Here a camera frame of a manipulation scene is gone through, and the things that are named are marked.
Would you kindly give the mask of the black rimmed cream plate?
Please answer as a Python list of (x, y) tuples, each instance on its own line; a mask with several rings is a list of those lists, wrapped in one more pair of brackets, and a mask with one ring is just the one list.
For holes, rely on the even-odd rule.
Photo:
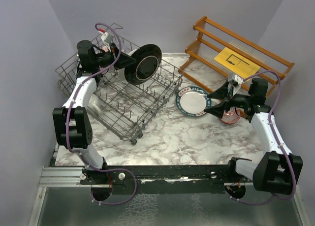
[(146, 44), (130, 55), (136, 63), (127, 66), (124, 71), (125, 79), (133, 85), (140, 85), (149, 80), (161, 64), (162, 51), (155, 44)]

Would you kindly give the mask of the white grey mug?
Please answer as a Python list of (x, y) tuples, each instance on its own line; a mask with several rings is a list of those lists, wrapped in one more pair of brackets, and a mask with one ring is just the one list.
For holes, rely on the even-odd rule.
[(93, 109), (97, 114), (100, 114), (102, 112), (102, 110), (100, 109), (100, 99), (95, 94), (91, 95), (88, 107)]

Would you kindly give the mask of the blue rimmed white plate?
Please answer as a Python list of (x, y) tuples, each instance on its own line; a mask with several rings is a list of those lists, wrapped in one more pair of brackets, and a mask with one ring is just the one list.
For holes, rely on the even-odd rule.
[(178, 91), (175, 103), (184, 115), (197, 118), (205, 115), (204, 110), (212, 106), (212, 101), (207, 95), (203, 88), (188, 86)]

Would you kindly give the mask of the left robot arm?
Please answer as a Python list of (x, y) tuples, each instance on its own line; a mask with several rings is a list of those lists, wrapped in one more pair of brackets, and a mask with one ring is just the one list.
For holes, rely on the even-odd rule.
[(136, 59), (122, 52), (121, 47), (111, 44), (108, 51), (99, 48), (89, 40), (77, 43), (79, 65), (76, 85), (67, 102), (53, 110), (53, 121), (57, 143), (75, 153), (92, 173), (98, 184), (108, 180), (106, 160), (92, 144), (93, 131), (87, 114), (90, 98), (98, 88), (102, 74), (111, 67), (125, 68), (136, 63)]

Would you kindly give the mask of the black rimmed printed plate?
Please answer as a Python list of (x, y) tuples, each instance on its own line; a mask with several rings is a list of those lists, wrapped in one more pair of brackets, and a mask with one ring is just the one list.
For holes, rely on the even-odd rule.
[[(137, 49), (132, 50), (131, 52), (128, 53), (129, 56), (131, 56)], [(122, 82), (126, 81), (125, 78), (125, 68), (119, 69), (118, 70), (118, 79)]]

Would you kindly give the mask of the pink cream mug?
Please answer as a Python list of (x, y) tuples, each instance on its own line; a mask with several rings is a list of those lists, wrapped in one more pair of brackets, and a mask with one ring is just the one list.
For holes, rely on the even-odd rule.
[(107, 46), (103, 46), (103, 48), (102, 48), (105, 52), (108, 52), (109, 51), (109, 49), (108, 49), (108, 47)]

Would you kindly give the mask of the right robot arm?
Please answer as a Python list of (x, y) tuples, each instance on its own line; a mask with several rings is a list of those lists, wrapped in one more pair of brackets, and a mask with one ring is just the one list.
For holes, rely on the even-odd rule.
[(220, 88), (207, 95), (221, 102), (204, 110), (222, 118), (231, 108), (243, 109), (263, 147), (263, 157), (258, 164), (248, 159), (232, 158), (226, 170), (227, 179), (238, 182), (246, 177), (253, 182), (257, 191), (292, 195), (303, 161), (286, 146), (276, 127), (273, 110), (265, 104), (268, 82), (262, 78), (253, 78), (247, 95), (237, 93), (241, 83), (242, 79), (238, 75), (228, 79)]

